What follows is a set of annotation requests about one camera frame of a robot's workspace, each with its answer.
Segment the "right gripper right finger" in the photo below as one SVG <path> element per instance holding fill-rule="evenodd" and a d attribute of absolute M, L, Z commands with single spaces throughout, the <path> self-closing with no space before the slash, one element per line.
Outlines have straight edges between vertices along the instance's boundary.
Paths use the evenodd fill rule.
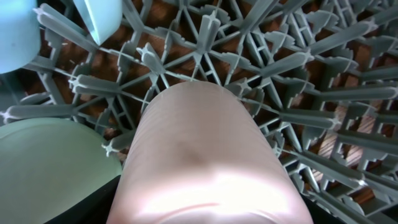
<path fill-rule="evenodd" d="M 329 214 L 324 209 L 320 208 L 316 203 L 312 202 L 306 196 L 301 195 L 305 202 L 314 224 L 345 224 L 339 218 Z"/>

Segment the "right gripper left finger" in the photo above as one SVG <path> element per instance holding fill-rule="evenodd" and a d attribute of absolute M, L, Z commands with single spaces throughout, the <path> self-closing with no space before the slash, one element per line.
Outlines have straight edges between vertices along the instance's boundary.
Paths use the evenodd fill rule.
<path fill-rule="evenodd" d="M 120 175 L 45 224 L 105 224 L 119 180 Z"/>

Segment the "mint green bowl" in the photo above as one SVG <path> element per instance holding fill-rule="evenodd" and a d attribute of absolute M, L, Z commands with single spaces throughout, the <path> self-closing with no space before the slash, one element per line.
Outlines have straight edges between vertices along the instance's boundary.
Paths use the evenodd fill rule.
<path fill-rule="evenodd" d="M 1 127 L 1 223 L 46 223 L 121 175 L 94 130 L 60 118 Z"/>

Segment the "pink plastic cup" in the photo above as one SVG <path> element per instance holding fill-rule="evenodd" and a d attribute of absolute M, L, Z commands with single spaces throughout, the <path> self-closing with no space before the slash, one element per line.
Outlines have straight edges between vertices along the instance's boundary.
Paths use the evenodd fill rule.
<path fill-rule="evenodd" d="M 243 104 L 210 82 L 157 95 L 134 139 L 108 223 L 311 223 Z"/>

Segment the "light blue bowl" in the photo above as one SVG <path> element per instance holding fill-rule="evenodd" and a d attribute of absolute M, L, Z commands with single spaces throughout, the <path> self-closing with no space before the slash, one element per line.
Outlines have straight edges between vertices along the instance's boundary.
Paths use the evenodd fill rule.
<path fill-rule="evenodd" d="M 1 0 L 1 73 L 30 63 L 41 46 L 37 0 Z"/>

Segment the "light blue plate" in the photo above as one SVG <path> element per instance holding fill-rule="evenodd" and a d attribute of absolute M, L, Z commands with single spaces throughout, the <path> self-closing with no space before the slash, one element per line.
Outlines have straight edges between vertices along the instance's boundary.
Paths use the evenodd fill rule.
<path fill-rule="evenodd" d="M 73 0 L 73 3 L 97 45 L 119 29 L 123 17 L 122 0 Z"/>

